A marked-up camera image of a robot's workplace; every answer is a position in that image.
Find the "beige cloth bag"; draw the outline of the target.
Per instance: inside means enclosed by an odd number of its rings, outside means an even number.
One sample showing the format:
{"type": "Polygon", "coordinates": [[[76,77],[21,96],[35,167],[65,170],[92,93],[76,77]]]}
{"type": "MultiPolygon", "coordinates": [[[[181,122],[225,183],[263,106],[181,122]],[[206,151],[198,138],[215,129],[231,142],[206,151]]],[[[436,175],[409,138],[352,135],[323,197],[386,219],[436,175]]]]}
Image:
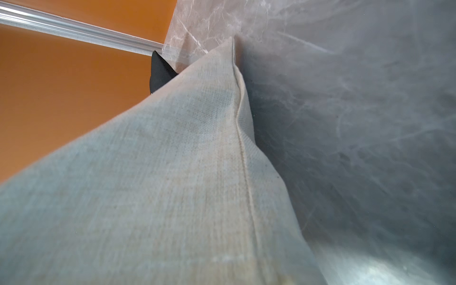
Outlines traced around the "beige cloth bag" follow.
{"type": "Polygon", "coordinates": [[[4,285],[323,285],[233,39],[1,186],[4,285]]]}

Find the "black drawstring dryer bag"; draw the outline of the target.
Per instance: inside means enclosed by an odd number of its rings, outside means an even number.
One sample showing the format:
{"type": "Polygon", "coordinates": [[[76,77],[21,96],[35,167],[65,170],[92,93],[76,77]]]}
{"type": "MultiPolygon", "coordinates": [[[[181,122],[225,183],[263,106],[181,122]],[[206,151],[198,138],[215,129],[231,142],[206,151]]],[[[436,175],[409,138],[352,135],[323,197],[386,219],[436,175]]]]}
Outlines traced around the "black drawstring dryer bag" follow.
{"type": "Polygon", "coordinates": [[[153,51],[151,57],[151,73],[149,80],[150,94],[175,78],[178,73],[162,58],[157,51],[153,51]]]}

